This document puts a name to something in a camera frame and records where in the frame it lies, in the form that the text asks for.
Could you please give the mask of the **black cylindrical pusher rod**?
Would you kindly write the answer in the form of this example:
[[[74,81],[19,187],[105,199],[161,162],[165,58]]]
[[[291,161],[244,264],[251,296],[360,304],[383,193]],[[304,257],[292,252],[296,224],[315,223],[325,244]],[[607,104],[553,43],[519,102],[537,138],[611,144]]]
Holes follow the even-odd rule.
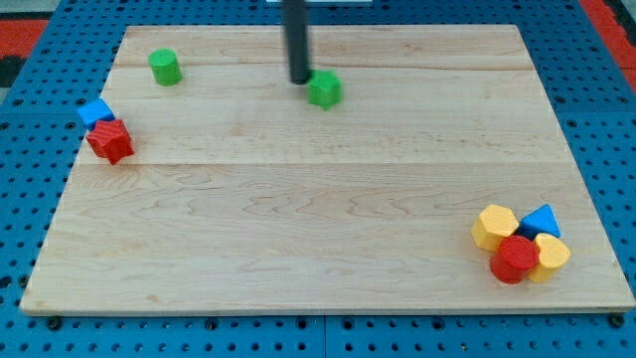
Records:
[[[290,81],[304,85],[311,75],[306,2],[282,0],[281,10]]]

